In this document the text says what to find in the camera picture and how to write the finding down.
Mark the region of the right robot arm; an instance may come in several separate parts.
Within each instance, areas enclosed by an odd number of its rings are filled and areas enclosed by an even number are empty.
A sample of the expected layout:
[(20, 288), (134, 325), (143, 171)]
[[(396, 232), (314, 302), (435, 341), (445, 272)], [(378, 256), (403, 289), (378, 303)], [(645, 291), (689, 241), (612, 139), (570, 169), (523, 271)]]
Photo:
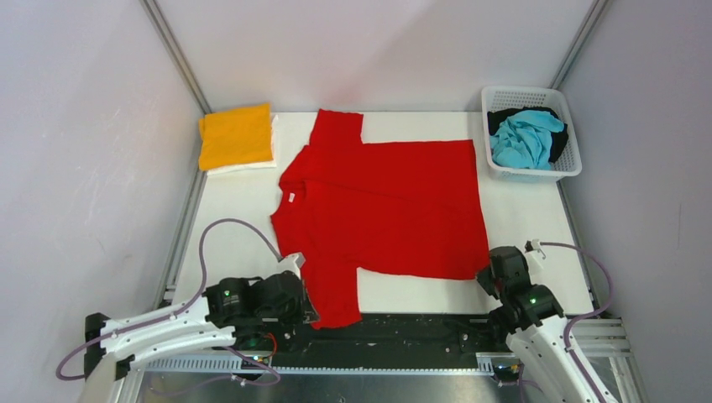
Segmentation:
[(484, 291), (500, 302), (488, 314), (489, 342), (514, 353), (551, 402), (615, 402), (573, 335), (580, 319), (568, 319), (553, 292), (531, 279), (544, 259), (531, 245), (524, 251), (490, 250), (489, 266), (477, 275)]

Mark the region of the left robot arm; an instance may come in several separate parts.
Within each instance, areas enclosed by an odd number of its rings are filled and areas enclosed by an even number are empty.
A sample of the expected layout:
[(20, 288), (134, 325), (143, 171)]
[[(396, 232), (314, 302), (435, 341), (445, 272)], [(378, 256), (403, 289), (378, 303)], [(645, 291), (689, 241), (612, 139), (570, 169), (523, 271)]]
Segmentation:
[(113, 385), (157, 359), (203, 348), (254, 350), (266, 322), (301, 325), (318, 321), (301, 277), (290, 270), (266, 279), (225, 278), (193, 302), (114, 320), (86, 317), (85, 385), (81, 402), (107, 402)]

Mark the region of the red t-shirt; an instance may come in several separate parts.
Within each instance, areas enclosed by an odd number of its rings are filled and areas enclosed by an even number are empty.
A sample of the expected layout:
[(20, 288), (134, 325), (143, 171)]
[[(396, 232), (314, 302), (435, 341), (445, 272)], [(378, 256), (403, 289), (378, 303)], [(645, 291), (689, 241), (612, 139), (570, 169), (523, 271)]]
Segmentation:
[(473, 143), (367, 144), (363, 122), (320, 110), (279, 181), (271, 222), (281, 253), (304, 256), (316, 329), (360, 321), (358, 269), (472, 280), (490, 262)]

